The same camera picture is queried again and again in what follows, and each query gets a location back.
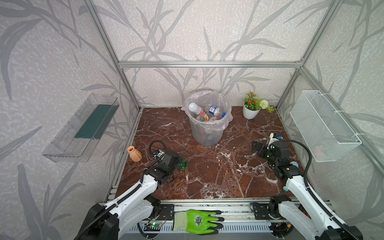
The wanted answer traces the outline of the green bottle yellow cap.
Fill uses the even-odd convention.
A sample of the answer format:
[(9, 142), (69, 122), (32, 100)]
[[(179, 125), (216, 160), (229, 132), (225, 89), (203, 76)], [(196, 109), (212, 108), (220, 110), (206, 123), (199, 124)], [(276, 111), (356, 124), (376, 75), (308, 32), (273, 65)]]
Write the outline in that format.
[(187, 168), (187, 166), (188, 166), (188, 160), (187, 159), (183, 159), (182, 162), (179, 165), (179, 169), (184, 170), (184, 169)]

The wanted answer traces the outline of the clear bottle orange label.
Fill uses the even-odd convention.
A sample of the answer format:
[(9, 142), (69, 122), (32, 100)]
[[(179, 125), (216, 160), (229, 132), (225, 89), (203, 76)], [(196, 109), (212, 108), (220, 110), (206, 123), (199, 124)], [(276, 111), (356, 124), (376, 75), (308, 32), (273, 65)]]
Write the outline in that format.
[(207, 122), (209, 121), (209, 116), (206, 114), (201, 114), (196, 117), (196, 120), (199, 122)]

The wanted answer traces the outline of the small pepsi bottle blue label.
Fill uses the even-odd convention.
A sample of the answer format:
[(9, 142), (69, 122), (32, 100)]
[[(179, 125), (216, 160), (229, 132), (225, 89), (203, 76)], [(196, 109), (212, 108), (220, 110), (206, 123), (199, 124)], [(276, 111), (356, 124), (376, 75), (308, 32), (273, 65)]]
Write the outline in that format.
[(227, 114), (227, 112), (224, 110), (224, 108), (220, 108), (217, 106), (210, 106), (209, 107), (209, 113), (211, 115), (215, 116), (217, 119), (222, 119)]

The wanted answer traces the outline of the white bottle red cap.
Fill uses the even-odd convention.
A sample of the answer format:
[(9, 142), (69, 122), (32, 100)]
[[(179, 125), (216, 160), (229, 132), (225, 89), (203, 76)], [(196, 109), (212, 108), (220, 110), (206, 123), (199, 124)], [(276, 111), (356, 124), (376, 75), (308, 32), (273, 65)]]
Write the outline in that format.
[(189, 111), (191, 113), (194, 113), (196, 115), (203, 115), (203, 114), (205, 114), (205, 111), (203, 110), (203, 108), (198, 106), (196, 103), (190, 103), (189, 106), (188, 106), (188, 109), (189, 109)]

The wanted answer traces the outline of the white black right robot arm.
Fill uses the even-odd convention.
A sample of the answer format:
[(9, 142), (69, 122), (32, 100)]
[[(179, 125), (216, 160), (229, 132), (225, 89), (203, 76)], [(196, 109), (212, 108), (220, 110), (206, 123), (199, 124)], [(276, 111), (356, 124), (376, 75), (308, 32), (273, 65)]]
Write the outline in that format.
[(267, 145), (253, 142), (252, 152), (267, 161), (276, 177), (297, 198), (300, 206), (297, 207), (286, 195), (274, 196), (267, 204), (250, 204), (255, 219), (285, 221), (270, 227), (278, 238), (290, 232), (288, 225), (291, 224), (307, 240), (362, 240), (364, 237), (361, 231), (338, 217), (310, 186), (309, 167), (301, 171), (290, 162), (288, 143), (288, 140), (273, 137)]

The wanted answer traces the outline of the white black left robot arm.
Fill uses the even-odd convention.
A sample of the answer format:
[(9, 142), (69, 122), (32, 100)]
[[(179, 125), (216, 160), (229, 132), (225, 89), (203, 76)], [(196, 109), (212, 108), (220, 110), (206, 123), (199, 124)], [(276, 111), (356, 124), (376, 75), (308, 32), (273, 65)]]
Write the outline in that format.
[(76, 240), (118, 240), (140, 221), (155, 218), (160, 201), (151, 196), (165, 184), (184, 161), (174, 151), (155, 151), (155, 162), (145, 168), (141, 178), (114, 200), (95, 204), (75, 236)]

